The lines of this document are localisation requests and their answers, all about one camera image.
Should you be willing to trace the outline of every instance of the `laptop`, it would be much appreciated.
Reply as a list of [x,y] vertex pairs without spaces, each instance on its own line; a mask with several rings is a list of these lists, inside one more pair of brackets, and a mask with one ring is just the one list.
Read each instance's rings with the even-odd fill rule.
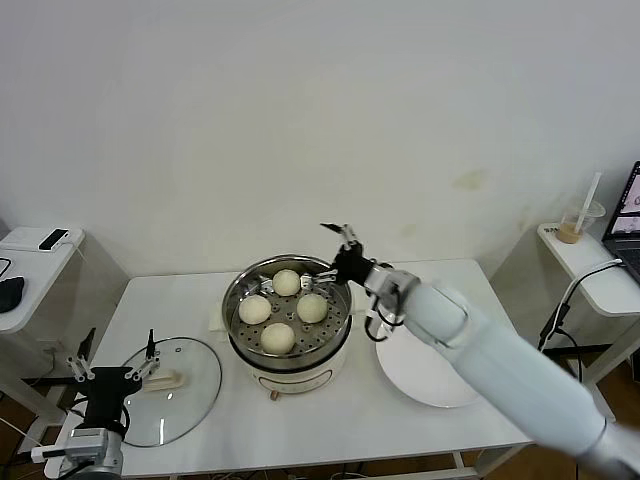
[[640,283],[640,162],[633,166],[602,243]]

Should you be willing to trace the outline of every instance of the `black phone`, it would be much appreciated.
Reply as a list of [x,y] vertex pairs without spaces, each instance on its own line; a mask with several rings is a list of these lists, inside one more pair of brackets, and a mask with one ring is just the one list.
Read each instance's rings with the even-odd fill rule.
[[38,245],[38,250],[51,250],[53,246],[60,241],[61,238],[65,237],[69,233],[69,230],[63,230],[61,228],[56,228],[51,235],[45,238],[40,245]]

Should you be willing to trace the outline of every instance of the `computer mouse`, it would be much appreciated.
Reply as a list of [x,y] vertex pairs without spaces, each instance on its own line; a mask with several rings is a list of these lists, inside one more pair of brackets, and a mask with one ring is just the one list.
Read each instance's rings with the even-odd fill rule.
[[0,313],[13,310],[22,300],[24,278],[15,277],[0,282]]

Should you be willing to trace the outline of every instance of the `white wall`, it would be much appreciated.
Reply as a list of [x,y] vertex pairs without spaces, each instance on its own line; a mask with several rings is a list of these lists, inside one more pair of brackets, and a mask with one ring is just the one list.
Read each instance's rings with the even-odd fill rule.
[[474,257],[640,154],[637,1],[4,1],[0,217],[128,275]]

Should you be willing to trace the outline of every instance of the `white side table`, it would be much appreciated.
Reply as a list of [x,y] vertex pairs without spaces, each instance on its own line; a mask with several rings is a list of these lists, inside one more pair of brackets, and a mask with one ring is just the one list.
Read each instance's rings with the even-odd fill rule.
[[[0,280],[13,277],[24,277],[25,279],[20,304],[10,312],[0,313],[0,335],[13,334],[14,342],[33,351],[34,356],[37,355],[36,342],[28,335],[23,334],[21,330],[27,325],[36,308],[83,239],[84,232],[80,229],[73,229],[69,231],[69,238],[66,240],[69,243],[61,245],[54,252],[0,249],[0,257],[11,260],[11,266]],[[47,425],[60,425],[65,418],[65,413],[51,401],[52,397],[55,398],[57,391],[52,392],[50,398],[45,398],[5,366],[0,366],[0,390],[39,417],[29,429],[31,436],[35,437],[44,433]],[[23,443],[20,451],[30,446],[30,442],[29,444]]]
[[[601,242],[589,234],[583,235],[573,245],[561,242],[556,238],[557,228],[557,223],[542,224],[538,227],[538,235],[572,279],[594,265],[614,258]],[[580,283],[579,288],[589,305],[601,315],[640,316],[640,285],[622,268],[612,268],[588,277]],[[640,322],[636,321],[583,373],[585,385],[592,391],[599,406],[606,407],[603,413],[611,418],[613,414],[597,390],[596,383],[638,348]]]

